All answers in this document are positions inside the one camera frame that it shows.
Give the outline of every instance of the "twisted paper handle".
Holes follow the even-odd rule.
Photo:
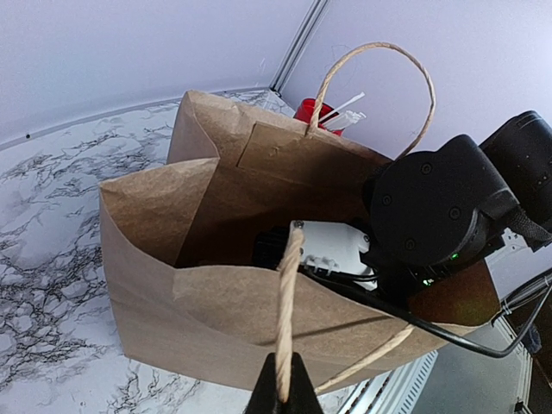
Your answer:
[[[279,265],[279,307],[278,326],[276,336],[276,385],[278,388],[279,400],[287,402],[290,395],[290,384],[292,380],[292,314],[293,294],[295,292],[295,281],[301,261],[301,247],[304,243],[304,235],[301,229],[293,229],[287,241],[284,258]],[[336,376],[330,378],[315,390],[320,393],[331,386],[345,380],[351,375],[358,373],[362,368],[367,367],[385,354],[394,350],[412,333],[414,327],[406,325],[397,334],[391,337],[384,344],[377,347],[370,354],[358,360],[352,366],[344,369]]]
[[[312,118],[310,119],[310,125],[309,125],[309,128],[307,128],[306,133],[308,134],[309,131],[315,130],[316,128],[318,128],[318,120],[320,119],[320,110],[322,109],[323,100],[326,97],[326,91],[328,90],[330,80],[334,77],[337,71],[339,71],[339,69],[345,64],[345,62],[347,62],[353,56],[366,52],[369,49],[375,49],[378,47],[391,49],[406,56],[406,58],[408,58],[408,60],[412,62],[423,74],[423,77],[425,78],[425,82],[428,85],[428,88],[430,89],[430,100],[431,100],[430,112],[428,113],[428,116],[425,119],[425,123],[423,124],[422,129],[420,130],[420,133],[417,135],[414,141],[411,142],[410,145],[406,147],[406,149],[398,156],[398,159],[399,159],[407,155],[422,140],[423,136],[425,135],[428,128],[430,127],[431,121],[433,120],[433,115],[435,114],[436,97],[435,97],[435,88],[433,87],[433,82],[431,81],[430,74],[425,69],[425,67],[423,67],[423,65],[414,56],[406,52],[402,47],[393,45],[392,43],[375,41],[373,43],[367,43],[366,45],[358,46],[357,48],[351,50],[349,53],[344,55],[332,66],[331,69],[329,69],[329,72],[326,75],[326,78],[324,78],[324,81],[320,86],[320,90],[317,95],[317,100],[315,101],[315,104],[314,104],[314,111],[312,113]]]

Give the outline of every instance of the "brown paper bag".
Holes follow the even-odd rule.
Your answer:
[[[255,236],[293,219],[348,222],[365,216],[361,186],[388,161],[316,126],[317,119],[309,128],[190,91],[179,108],[168,165],[100,185],[103,263],[128,357],[253,389],[274,347],[279,283],[276,272],[249,266]],[[466,319],[476,325],[496,312],[498,300],[485,266],[471,274],[475,277],[469,283],[480,282],[478,294],[486,304],[478,317]],[[471,287],[460,291],[469,297]],[[442,298],[431,299],[436,306],[422,300],[427,305],[423,311],[450,308]],[[462,312],[444,314],[452,315],[439,321],[447,322],[447,329],[460,335],[473,330],[459,325],[467,324]],[[315,385],[405,325],[298,277],[294,350],[303,356]],[[394,369],[442,345],[416,329],[339,386]]]

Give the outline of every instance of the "marble countertop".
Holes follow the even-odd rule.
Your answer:
[[[270,91],[227,96],[293,113]],[[126,358],[110,310],[97,183],[163,165],[178,107],[112,114],[0,151],[0,413],[243,412],[249,392]],[[322,396],[325,412],[352,390]]]

